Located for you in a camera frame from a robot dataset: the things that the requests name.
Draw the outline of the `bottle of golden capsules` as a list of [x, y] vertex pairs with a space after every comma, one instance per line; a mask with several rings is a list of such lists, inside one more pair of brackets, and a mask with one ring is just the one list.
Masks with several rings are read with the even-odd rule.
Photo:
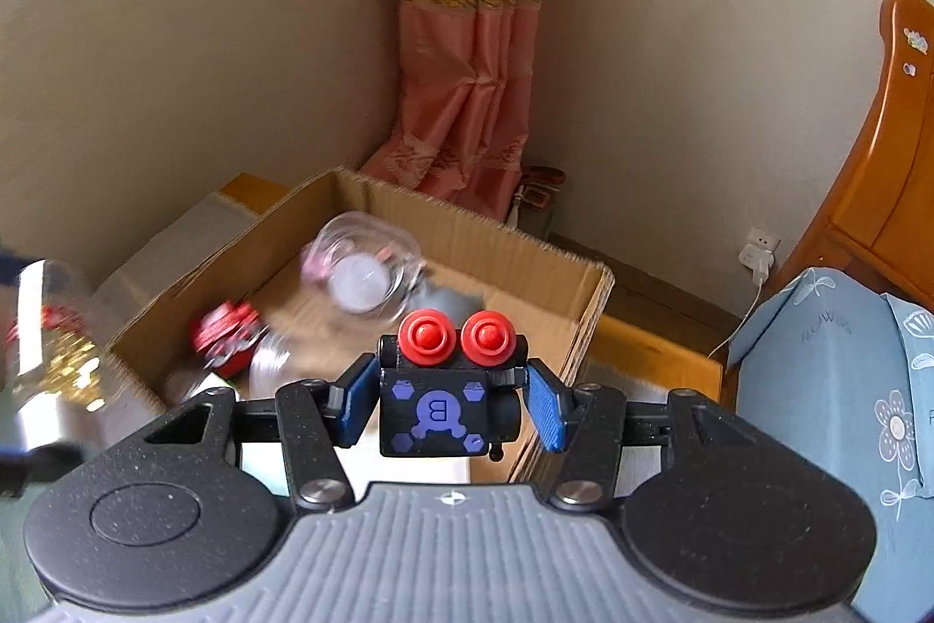
[[89, 286], [79, 270], [40, 259], [18, 273], [3, 359], [22, 451], [85, 458], [103, 446], [100, 413], [109, 389], [89, 318]]

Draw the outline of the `red toy train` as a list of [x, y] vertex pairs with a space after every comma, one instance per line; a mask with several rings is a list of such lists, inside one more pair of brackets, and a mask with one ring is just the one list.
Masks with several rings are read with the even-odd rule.
[[250, 302], [227, 300], [193, 324], [191, 346], [209, 373], [228, 381], [250, 367], [266, 332], [266, 322]]

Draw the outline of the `black robot cube toy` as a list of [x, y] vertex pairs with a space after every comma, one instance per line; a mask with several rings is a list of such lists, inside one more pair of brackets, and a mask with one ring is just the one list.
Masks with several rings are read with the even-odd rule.
[[521, 431], [527, 340], [498, 311], [462, 326], [416, 308], [378, 348], [380, 452], [386, 457], [503, 458]]

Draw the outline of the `clear case red label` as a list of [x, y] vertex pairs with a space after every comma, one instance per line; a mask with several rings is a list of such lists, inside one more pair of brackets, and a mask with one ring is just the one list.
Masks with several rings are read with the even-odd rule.
[[421, 246], [404, 229], [364, 212], [331, 218], [302, 248], [299, 273], [350, 316], [396, 321], [424, 267]]

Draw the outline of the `grey cat figurine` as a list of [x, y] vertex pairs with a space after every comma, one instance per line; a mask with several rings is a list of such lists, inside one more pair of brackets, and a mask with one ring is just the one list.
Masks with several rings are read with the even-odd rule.
[[465, 294], [431, 280], [423, 280], [410, 295], [409, 307], [412, 311], [421, 308], [440, 311], [451, 319], [456, 328], [460, 328], [470, 316], [485, 310], [485, 301], [480, 294]]

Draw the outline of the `grey green checked blanket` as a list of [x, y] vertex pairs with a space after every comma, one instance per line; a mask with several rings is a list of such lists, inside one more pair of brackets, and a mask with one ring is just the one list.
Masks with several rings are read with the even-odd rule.
[[[209, 194], [147, 242], [103, 281], [90, 298], [96, 337], [113, 340], [157, 295], [196, 269], [255, 223], [258, 215], [220, 192]], [[47, 596], [25, 555], [22, 525], [44, 484], [2, 500], [2, 620], [27, 621]]]

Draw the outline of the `brown cardboard box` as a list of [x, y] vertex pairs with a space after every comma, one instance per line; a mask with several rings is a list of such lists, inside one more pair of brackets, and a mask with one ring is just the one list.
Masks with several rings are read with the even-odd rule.
[[293, 346], [305, 376], [334, 378], [377, 344], [382, 326], [342, 315], [299, 275], [302, 248], [343, 212], [364, 212], [413, 235], [440, 286], [476, 294], [529, 340], [563, 381], [574, 381], [613, 290], [607, 266], [562, 252], [491, 218], [347, 169], [294, 188], [244, 234], [158, 294], [111, 351], [151, 389], [191, 356], [196, 319], [247, 300]]

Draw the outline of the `brown bag on floor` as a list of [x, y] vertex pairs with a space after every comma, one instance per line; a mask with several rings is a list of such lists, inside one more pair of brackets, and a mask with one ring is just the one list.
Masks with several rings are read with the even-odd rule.
[[560, 168], [525, 165], [514, 188], [507, 224], [510, 228], [546, 241], [551, 231], [557, 197], [567, 181]]

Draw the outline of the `blue floral bedding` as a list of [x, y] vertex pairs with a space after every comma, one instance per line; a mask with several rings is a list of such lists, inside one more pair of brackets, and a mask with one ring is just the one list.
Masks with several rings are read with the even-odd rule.
[[932, 617], [932, 313], [811, 267], [728, 346], [739, 416], [871, 507], [877, 547], [856, 609]]

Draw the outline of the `wooden headboard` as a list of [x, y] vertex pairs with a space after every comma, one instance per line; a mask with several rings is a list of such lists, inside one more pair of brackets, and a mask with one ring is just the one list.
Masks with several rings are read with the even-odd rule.
[[865, 125], [767, 295], [831, 267], [932, 305], [932, 5], [883, 0], [879, 30], [885, 52]]

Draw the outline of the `pink curtain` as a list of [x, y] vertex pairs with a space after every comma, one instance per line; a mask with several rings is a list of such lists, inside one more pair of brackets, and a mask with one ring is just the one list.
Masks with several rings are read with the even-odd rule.
[[364, 174], [503, 220], [520, 185], [541, 0], [399, 0], [398, 118]]

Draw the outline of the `white wall socket plug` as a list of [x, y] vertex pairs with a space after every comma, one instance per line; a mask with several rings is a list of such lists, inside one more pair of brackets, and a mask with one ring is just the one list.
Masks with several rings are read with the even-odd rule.
[[776, 250], [779, 245], [779, 235], [760, 228], [752, 228], [747, 233], [745, 244], [739, 250], [738, 261], [749, 270], [752, 283], [757, 288], [768, 281], [772, 266], [776, 262]]

